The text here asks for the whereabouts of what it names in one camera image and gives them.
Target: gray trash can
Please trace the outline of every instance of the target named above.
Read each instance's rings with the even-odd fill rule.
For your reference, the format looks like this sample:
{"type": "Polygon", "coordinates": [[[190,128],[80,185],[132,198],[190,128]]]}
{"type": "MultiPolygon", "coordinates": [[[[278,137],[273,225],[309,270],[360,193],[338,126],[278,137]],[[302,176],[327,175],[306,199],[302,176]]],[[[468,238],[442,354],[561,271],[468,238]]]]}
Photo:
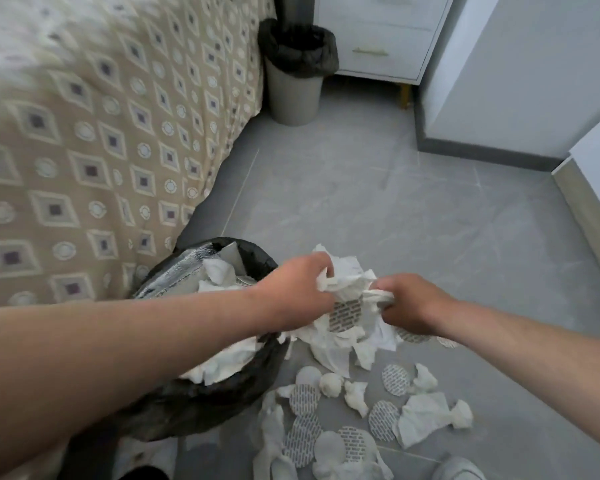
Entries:
{"type": "Polygon", "coordinates": [[[285,74],[269,59],[267,66],[267,91],[273,119],[286,126],[302,126],[318,114],[323,77],[298,79],[285,74]]]}
{"type": "Polygon", "coordinates": [[[323,78],[338,70],[335,35],[316,25],[267,18],[258,28],[258,46],[273,119],[287,126],[309,123],[318,114],[323,78]]]}

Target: person's right hand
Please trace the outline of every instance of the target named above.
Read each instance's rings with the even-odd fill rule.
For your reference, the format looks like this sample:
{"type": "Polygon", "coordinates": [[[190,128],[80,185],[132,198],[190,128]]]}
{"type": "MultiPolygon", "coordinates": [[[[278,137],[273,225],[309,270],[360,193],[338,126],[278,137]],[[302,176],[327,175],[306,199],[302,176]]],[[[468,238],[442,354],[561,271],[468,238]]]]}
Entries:
{"type": "Polygon", "coordinates": [[[372,288],[391,291],[395,297],[395,303],[384,309],[383,320],[419,335],[440,335],[438,323],[459,303],[419,274],[385,276],[372,288]]]}

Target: gray shoe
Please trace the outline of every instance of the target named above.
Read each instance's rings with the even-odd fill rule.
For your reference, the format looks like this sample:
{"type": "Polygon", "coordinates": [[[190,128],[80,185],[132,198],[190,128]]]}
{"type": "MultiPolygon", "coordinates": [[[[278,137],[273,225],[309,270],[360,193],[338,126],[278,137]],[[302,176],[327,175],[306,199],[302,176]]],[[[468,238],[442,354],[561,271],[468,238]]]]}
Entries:
{"type": "Polygon", "coordinates": [[[433,472],[431,480],[486,480],[480,468],[459,456],[446,460],[433,472]]]}

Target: bed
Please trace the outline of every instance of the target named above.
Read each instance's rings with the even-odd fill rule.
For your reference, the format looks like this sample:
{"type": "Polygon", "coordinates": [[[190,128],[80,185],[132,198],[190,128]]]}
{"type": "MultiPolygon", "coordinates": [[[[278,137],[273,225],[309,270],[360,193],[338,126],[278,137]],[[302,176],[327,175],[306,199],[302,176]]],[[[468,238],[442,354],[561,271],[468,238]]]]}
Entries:
{"type": "Polygon", "coordinates": [[[273,0],[0,0],[0,306],[128,296],[248,120],[273,0]]]}

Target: gray floor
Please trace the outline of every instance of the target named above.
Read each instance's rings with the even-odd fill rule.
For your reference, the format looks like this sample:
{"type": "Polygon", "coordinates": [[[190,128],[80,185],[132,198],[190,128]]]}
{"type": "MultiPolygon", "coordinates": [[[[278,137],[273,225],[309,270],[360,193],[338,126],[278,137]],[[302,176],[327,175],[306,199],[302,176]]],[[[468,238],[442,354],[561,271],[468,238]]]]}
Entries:
{"type": "MultiPolygon", "coordinates": [[[[600,337],[600,268],[549,174],[418,153],[413,112],[390,84],[336,78],[313,123],[249,122],[185,233],[248,239],[279,262],[321,242],[379,276],[421,273],[460,298],[600,337]]],[[[438,431],[408,452],[380,444],[397,480],[428,479],[449,454],[490,479],[600,479],[599,445],[469,350],[379,353],[370,374],[356,368],[369,405],[390,399],[378,377],[388,362],[428,366],[476,416],[471,431],[438,431]]],[[[308,363],[298,348],[279,383],[308,363]]],[[[325,429],[365,427],[342,398],[319,411],[325,429]]],[[[252,423],[249,411],[223,427],[220,449],[183,451],[176,478],[250,479],[252,423]]]]}

